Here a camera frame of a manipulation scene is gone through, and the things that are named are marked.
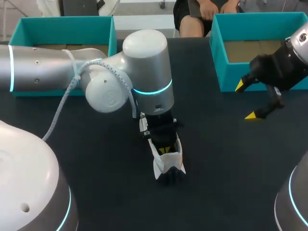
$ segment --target chair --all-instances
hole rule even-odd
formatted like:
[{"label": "chair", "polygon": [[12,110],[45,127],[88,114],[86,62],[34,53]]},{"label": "chair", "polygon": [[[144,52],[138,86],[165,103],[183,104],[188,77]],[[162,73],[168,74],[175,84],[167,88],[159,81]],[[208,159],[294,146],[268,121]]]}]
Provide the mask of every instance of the chair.
[{"label": "chair", "polygon": [[161,9],[164,9],[166,7],[166,0],[162,0],[160,3],[159,3],[159,7]]}]

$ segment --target screw hole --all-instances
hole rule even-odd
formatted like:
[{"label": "screw hole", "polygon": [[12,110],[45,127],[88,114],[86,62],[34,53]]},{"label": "screw hole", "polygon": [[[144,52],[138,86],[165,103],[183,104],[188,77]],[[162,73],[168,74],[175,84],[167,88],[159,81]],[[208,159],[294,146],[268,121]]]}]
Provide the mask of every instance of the screw hole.
[{"label": "screw hole", "polygon": [[30,207],[28,204],[26,203],[22,203],[21,204],[21,210],[24,212],[24,213],[28,213],[30,211]]}]

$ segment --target glowing cyan ring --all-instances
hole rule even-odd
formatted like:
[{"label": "glowing cyan ring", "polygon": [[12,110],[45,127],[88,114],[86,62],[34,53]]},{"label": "glowing cyan ring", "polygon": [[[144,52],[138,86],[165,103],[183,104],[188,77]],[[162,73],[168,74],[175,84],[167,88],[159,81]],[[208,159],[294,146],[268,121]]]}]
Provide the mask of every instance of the glowing cyan ring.
[{"label": "glowing cyan ring", "polygon": [[13,55],[13,49],[12,46],[9,45],[9,51],[10,51],[10,64],[11,64],[11,86],[10,86],[10,92],[14,90],[14,55]]},{"label": "glowing cyan ring", "polygon": [[163,89],[157,90],[157,91],[152,91],[152,92],[143,92],[143,91],[139,91],[139,90],[136,90],[136,89],[134,89],[134,91],[137,92],[137,93],[139,93],[139,94],[142,94],[142,95],[155,95],[155,94],[159,94],[159,93],[161,93],[161,92],[167,90],[167,88],[170,87],[171,84],[172,84],[172,80],[171,80],[170,83],[169,83],[167,86],[165,86]]},{"label": "glowing cyan ring", "polygon": [[57,228],[57,230],[56,230],[56,231],[60,231],[60,229],[63,227],[63,225],[65,224],[65,221],[66,221],[66,219],[67,219],[67,217],[68,217],[69,210],[71,209],[71,203],[72,203],[72,193],[71,193],[71,189],[70,189],[70,187],[68,187],[68,189],[69,189],[69,203],[68,203],[67,212],[66,212],[66,215],[65,215],[65,217],[64,217],[64,219],[63,219],[63,221],[62,221],[61,225],[59,226],[59,228]]},{"label": "glowing cyan ring", "polygon": [[293,173],[295,171],[296,167],[294,168],[291,176],[290,176],[290,180],[289,180],[289,194],[290,194],[290,198],[291,198],[291,202],[292,202],[292,205],[296,211],[296,213],[298,214],[299,218],[301,218],[301,220],[304,222],[304,224],[308,227],[308,222],[304,219],[304,217],[300,214],[299,210],[297,209],[296,205],[295,205],[295,202],[293,200],[293,197],[292,197],[292,192],[291,192],[291,180],[292,180],[292,176],[293,176]]}]

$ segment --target yellow object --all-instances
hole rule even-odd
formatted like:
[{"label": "yellow object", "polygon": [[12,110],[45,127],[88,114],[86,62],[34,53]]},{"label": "yellow object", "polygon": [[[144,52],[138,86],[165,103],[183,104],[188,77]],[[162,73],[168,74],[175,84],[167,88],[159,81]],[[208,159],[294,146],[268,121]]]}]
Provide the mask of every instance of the yellow object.
[{"label": "yellow object", "polygon": [[245,119],[256,119],[256,114],[255,112],[250,113]]},{"label": "yellow object", "polygon": [[243,85],[243,81],[241,80],[239,82],[239,84],[237,85],[236,89],[235,89],[235,92]]},{"label": "yellow object", "polygon": [[164,149],[164,148],[160,148],[159,150],[160,150],[160,152],[161,152],[162,154],[165,154],[165,149]]},{"label": "yellow object", "polygon": [[160,152],[161,152],[162,154],[169,153],[170,147],[167,147],[167,148],[160,148],[159,150],[160,150]]}]

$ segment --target person's hand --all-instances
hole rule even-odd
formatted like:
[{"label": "person's hand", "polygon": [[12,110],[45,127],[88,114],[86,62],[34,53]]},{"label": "person's hand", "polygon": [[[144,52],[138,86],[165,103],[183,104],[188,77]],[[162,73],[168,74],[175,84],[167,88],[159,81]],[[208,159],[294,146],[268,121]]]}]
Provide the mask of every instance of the person's hand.
[{"label": "person's hand", "polygon": [[236,10],[237,4],[238,4],[237,0],[227,1],[220,9],[220,13],[237,13]]},{"label": "person's hand", "polygon": [[218,7],[210,0],[204,0],[200,3],[200,12],[203,20],[213,20],[214,14],[219,13]]}]

